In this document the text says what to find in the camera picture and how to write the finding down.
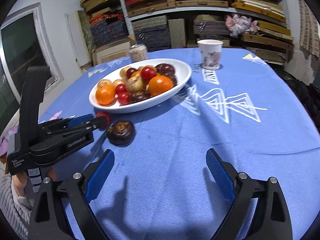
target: beige checkered curtain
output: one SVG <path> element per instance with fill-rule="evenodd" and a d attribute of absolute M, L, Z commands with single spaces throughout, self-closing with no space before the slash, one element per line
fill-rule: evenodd
<path fill-rule="evenodd" d="M 304 0 L 299 0 L 300 7 L 300 45 L 319 58 L 320 44 L 318 22 Z"/>

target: silver bolt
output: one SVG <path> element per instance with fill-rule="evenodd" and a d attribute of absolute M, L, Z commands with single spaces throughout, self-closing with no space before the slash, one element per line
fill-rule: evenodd
<path fill-rule="evenodd" d="M 271 177 L 270 182 L 273 184 L 276 184 L 278 182 L 278 180 L 275 177 Z"/>
<path fill-rule="evenodd" d="M 240 172 L 240 173 L 239 173 L 239 177 L 240 177 L 241 179 L 246 179 L 246 178 L 248 177 L 248 175 L 247 175 L 245 172 Z"/>
<path fill-rule="evenodd" d="M 43 179 L 43 183 L 47 184 L 47 183 L 49 183 L 49 182 L 50 182 L 50 178 L 49 178 L 49 177 L 45 177 L 45 178 Z"/>
<path fill-rule="evenodd" d="M 82 176 L 82 175 L 81 175 L 81 173 L 76 172 L 75 174 L 73 174 L 73 176 L 72 176 L 72 177 L 73 177 L 74 179 L 80 179 L 80 178 L 81 178 L 81 176 Z"/>

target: paper cup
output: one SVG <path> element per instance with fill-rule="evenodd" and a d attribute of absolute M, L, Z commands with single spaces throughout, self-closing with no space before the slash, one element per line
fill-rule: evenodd
<path fill-rule="evenodd" d="M 201 52 L 202 67 L 210 70 L 219 69 L 223 42 L 217 40 L 201 40 L 197 41 L 197 43 Z"/>

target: blue tablecloth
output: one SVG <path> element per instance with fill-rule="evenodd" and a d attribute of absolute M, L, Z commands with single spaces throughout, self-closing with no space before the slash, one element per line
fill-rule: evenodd
<path fill-rule="evenodd" d="M 175 97 L 144 111 L 113 114 L 131 120 L 136 137 L 116 147 L 94 132 L 95 142 L 56 165 L 70 177 L 110 148 L 115 165 L 90 206 L 110 239 L 170 240 L 211 238 L 229 208 L 211 176 L 205 154 L 213 147 L 222 160 L 254 179 L 278 178 L 286 198 L 293 239 L 300 239 L 320 210 L 320 137 L 290 88 L 261 59 L 244 49 L 223 49 L 221 68 L 203 71 L 196 49 L 149 53 L 174 58 L 193 69 Z M 40 121 L 99 112 L 89 103 L 91 88 L 121 58 L 85 73 L 49 107 Z M 238 236 L 245 237 L 254 202 Z M 70 205 L 66 212 L 78 239 L 83 236 Z"/>

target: white bowl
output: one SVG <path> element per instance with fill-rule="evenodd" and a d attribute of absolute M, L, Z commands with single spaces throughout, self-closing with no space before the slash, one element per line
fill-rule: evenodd
<path fill-rule="evenodd" d="M 190 66 L 180 60 L 176 60 L 176 59 L 171 59 L 171 58 L 157 58 L 157 59 L 148 59 L 148 60 L 143 60 L 143 61 L 139 61 L 139 62 L 135 62 L 132 64 L 129 64 L 127 66 L 131 66 L 133 68 L 138 69 L 141 66 L 145 66 L 145 65 L 153 65 L 156 66 L 158 64 L 161 63 L 167 63 L 170 64 L 174 67 L 175 69 L 175 75 L 177 77 L 177 81 L 178 84 L 170 89 L 167 92 L 164 92 L 158 96 L 149 98 L 147 100 L 138 102 L 138 103 L 134 103 L 131 105 L 126 105 L 126 106 L 120 106 L 119 102 L 117 101 L 115 104 L 111 105 L 111 106 L 101 106 L 98 104 L 97 100 L 96 100 L 96 91 L 98 89 L 97 85 L 98 83 L 92 88 L 90 94 L 89 94 L 89 101 L 91 103 L 91 105 L 93 105 L 95 108 L 110 112 L 110 113 L 118 113 L 118 114 L 125 114 L 125 113 L 132 113 L 132 112 L 136 112 L 136 111 L 140 111 L 140 110 L 144 110 L 147 109 L 149 107 L 152 106 L 156 106 L 166 100 L 168 100 L 169 98 L 173 97 L 176 93 L 178 93 L 182 87 L 188 82 L 190 76 L 191 76 L 191 68 Z M 109 79 L 112 82 L 115 81 L 116 79 L 120 79 L 120 70 L 123 69 L 124 67 L 127 66 L 123 66 L 115 71 L 113 71 L 112 73 L 106 75 L 104 78 L 102 79 Z"/>

